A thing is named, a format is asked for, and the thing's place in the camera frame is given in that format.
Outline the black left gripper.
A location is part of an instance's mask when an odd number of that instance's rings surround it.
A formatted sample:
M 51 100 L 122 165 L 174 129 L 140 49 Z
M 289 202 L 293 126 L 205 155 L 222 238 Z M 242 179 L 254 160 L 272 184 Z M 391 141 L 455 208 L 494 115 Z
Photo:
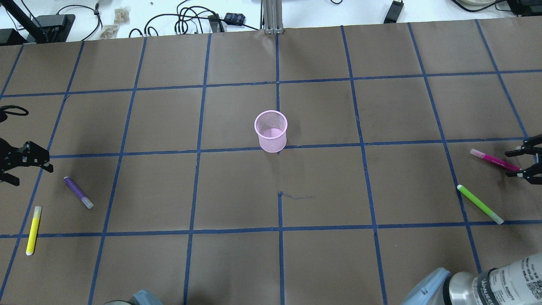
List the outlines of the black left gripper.
M 13 186 L 19 186 L 20 180 L 7 171 L 17 167 L 36 166 L 46 172 L 54 172 L 50 163 L 49 151 L 45 148 L 27 141 L 22 147 L 13 147 L 4 139 L 0 139 L 0 181 Z

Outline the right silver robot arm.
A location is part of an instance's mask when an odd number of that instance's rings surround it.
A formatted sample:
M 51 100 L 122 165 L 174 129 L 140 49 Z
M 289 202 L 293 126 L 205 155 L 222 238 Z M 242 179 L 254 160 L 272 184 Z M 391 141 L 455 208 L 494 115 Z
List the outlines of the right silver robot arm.
M 541 183 L 541 135 L 523 139 L 509 158 L 533 155 L 536 162 L 521 169 L 475 149 L 471 153 L 506 169 L 506 175 L 521 177 L 532 185 Z M 418 283 L 403 299 L 403 305 L 540 305 L 542 255 L 536 253 L 501 268 L 478 275 L 469 272 L 451 274 L 437 268 Z

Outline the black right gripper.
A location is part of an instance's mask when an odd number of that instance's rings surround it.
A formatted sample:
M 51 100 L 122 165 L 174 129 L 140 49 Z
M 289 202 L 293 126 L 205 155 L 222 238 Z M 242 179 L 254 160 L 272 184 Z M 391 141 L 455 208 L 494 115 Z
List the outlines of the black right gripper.
M 508 177 L 522 177 L 531 185 L 542 185 L 542 135 L 536 135 L 526 138 L 523 141 L 523 146 L 517 147 L 515 150 L 505 152 L 505 156 L 513 158 L 521 155 L 534 155 L 535 163 L 529 168 L 518 171 L 507 171 Z

